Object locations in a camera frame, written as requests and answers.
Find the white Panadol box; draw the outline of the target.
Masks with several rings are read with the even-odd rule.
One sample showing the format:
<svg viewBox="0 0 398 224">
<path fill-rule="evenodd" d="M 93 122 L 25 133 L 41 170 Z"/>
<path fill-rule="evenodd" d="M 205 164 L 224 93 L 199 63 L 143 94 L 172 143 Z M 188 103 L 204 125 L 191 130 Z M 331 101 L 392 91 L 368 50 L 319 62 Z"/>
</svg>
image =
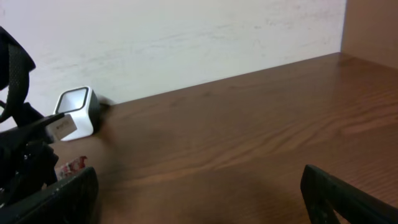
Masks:
<svg viewBox="0 0 398 224">
<path fill-rule="evenodd" d="M 47 134 L 54 141 L 61 141 L 76 130 L 76 125 L 70 114 L 66 114 L 64 117 L 46 126 Z"/>
</svg>

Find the red chocolate bar wrapper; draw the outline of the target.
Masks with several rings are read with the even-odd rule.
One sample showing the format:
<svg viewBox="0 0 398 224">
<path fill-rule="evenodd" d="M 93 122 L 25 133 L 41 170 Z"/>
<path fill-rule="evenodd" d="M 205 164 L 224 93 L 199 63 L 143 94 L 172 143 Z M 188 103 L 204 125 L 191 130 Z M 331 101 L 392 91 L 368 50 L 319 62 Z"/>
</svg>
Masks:
<svg viewBox="0 0 398 224">
<path fill-rule="evenodd" d="M 80 156 L 75 158 L 72 161 L 69 161 L 60 167 L 55 169 L 55 173 L 58 180 L 66 179 L 69 176 L 75 175 L 77 172 L 86 167 L 85 161 L 87 160 L 86 156 Z"/>
</svg>

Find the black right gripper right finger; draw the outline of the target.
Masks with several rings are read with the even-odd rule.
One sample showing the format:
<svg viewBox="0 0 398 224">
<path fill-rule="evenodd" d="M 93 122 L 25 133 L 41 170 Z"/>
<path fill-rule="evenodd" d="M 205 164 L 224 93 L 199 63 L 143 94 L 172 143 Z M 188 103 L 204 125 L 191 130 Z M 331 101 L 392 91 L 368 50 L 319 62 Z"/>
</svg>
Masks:
<svg viewBox="0 0 398 224">
<path fill-rule="evenodd" d="M 313 165 L 306 165 L 300 189 L 312 224 L 397 223 L 397 209 Z"/>
</svg>

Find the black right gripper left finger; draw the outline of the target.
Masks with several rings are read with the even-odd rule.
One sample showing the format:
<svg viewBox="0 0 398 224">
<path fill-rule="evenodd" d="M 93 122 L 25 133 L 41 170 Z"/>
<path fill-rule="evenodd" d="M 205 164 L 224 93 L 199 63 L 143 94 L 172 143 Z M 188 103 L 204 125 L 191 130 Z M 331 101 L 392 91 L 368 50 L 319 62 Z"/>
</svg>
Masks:
<svg viewBox="0 0 398 224">
<path fill-rule="evenodd" d="M 96 172 L 86 167 L 1 209 L 1 223 L 89 223 L 98 196 Z"/>
</svg>

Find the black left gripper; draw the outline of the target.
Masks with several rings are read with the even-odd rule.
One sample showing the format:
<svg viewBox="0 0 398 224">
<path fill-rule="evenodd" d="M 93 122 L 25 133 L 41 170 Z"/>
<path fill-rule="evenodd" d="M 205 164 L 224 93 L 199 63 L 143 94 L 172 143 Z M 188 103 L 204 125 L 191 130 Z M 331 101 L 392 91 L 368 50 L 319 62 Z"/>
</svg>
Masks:
<svg viewBox="0 0 398 224">
<path fill-rule="evenodd" d="M 5 29 L 1 29 L 1 88 L 7 98 L 1 102 L 1 121 L 12 118 L 17 126 L 1 133 L 1 205 L 12 205 L 57 182 L 58 156 L 49 146 L 47 125 L 63 114 L 43 116 L 26 102 L 29 73 L 35 63 Z"/>
</svg>

